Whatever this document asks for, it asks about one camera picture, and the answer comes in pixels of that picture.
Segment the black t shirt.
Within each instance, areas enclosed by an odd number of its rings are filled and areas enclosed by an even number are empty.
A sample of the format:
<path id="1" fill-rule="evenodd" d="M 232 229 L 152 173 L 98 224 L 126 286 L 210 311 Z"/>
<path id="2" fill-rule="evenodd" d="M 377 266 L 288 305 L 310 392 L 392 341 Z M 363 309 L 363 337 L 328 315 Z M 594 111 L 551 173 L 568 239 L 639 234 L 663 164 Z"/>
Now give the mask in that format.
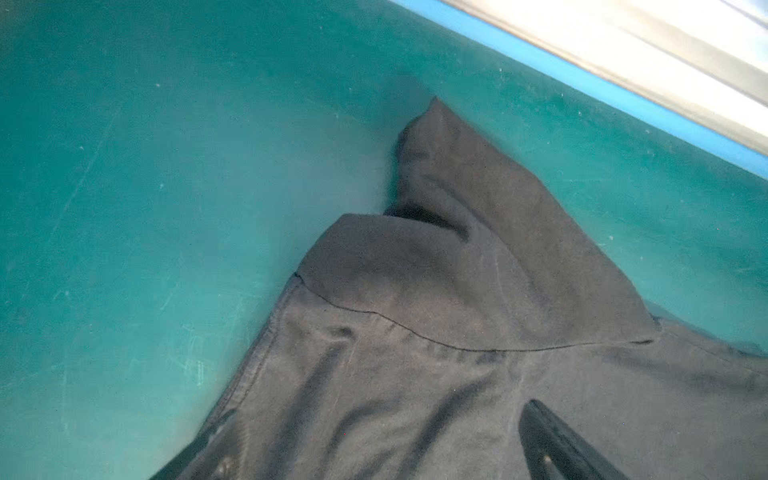
<path id="1" fill-rule="evenodd" d="M 652 315 L 527 169 L 433 100 L 380 215 L 289 278 L 162 479 L 523 479 L 543 402 L 628 479 L 763 479 L 767 361 Z"/>

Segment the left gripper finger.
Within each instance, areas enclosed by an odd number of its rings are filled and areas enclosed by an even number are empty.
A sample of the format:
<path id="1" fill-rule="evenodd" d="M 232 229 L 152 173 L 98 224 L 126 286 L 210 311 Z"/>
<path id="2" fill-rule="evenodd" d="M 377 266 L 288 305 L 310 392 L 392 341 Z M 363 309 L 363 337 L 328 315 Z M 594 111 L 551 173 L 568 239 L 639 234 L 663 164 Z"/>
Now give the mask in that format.
<path id="1" fill-rule="evenodd" d="M 628 479 L 539 400 L 523 407 L 518 432 L 532 479 Z"/>

